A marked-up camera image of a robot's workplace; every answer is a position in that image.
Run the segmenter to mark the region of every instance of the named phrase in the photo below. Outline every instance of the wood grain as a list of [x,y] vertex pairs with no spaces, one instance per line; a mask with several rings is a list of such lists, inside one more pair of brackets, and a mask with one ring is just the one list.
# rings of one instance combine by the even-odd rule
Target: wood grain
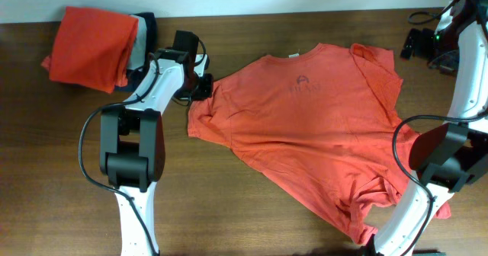
[[[159,46],[175,30],[192,30],[206,44],[209,72],[223,78],[269,53],[305,53],[318,42],[363,43],[392,49],[404,78],[401,117],[446,114],[455,80],[419,60],[397,58],[412,10],[343,11],[240,17],[162,18]],[[127,94],[104,94],[50,82],[39,66],[59,23],[0,25],[0,254],[117,255],[120,221],[113,194],[91,186],[76,160],[79,131],[96,107]],[[353,248],[350,238],[321,220],[228,149],[189,139],[186,110],[171,103],[163,115],[167,151],[156,191],[156,237],[170,255],[291,255]],[[85,163],[98,170],[99,120],[86,136]],[[426,131],[438,123],[413,124]],[[451,200],[453,216],[435,220],[418,248],[449,255],[488,251],[486,178]],[[368,222],[384,224],[392,209],[374,208]]]

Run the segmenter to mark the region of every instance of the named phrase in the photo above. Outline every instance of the shirt neckline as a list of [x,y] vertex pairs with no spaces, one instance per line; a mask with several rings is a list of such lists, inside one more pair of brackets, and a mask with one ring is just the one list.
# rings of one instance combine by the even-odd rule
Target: shirt neckline
[[320,52],[320,50],[322,50],[322,48],[323,48],[323,44],[319,43],[311,51],[304,53],[304,54],[300,54],[297,57],[281,58],[281,57],[275,57],[275,56],[268,54],[265,56],[265,59],[268,61],[277,62],[277,63],[300,62],[300,61],[303,61],[303,60],[306,60],[306,59],[309,59],[309,58],[315,56],[316,54],[318,54]]

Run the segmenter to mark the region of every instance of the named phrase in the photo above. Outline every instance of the shirt sleeve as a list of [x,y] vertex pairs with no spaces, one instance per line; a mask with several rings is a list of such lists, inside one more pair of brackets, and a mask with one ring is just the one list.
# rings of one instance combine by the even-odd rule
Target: shirt sleeve
[[230,148],[229,106],[222,85],[223,80],[215,82],[211,98],[193,102],[188,111],[188,135]]
[[394,110],[403,80],[394,71],[393,51],[355,43],[350,52],[384,109]]

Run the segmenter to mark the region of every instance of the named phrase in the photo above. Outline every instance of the wooden table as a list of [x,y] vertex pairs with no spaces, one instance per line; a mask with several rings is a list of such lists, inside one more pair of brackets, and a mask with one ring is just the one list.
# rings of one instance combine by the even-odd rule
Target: wooden table
[[[446,114],[454,78],[425,62],[398,59],[413,10],[343,11],[242,17],[159,19],[158,46],[175,30],[192,30],[206,44],[209,72],[230,75],[257,58],[311,50],[318,42],[363,43],[392,49],[405,79],[401,117]],[[76,159],[82,124],[96,107],[121,101],[111,95],[50,82],[39,64],[49,54],[59,23],[0,25],[0,254],[117,255],[120,221],[115,196],[90,185]],[[186,110],[170,103],[163,115],[166,167],[155,198],[156,237],[170,255],[286,255],[354,245],[263,175],[222,146],[189,139]],[[434,122],[413,126],[426,131]],[[85,141],[88,173],[98,170],[99,119]],[[451,200],[453,216],[435,220],[418,248],[449,255],[488,251],[488,178]],[[381,226],[391,208],[374,208]]]

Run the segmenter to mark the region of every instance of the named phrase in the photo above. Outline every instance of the folded red cloth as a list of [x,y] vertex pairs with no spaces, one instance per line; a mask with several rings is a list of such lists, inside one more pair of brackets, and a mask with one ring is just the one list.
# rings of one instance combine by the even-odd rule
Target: folded red cloth
[[137,19],[97,8],[66,7],[53,52],[41,63],[51,81],[111,93],[127,85]]

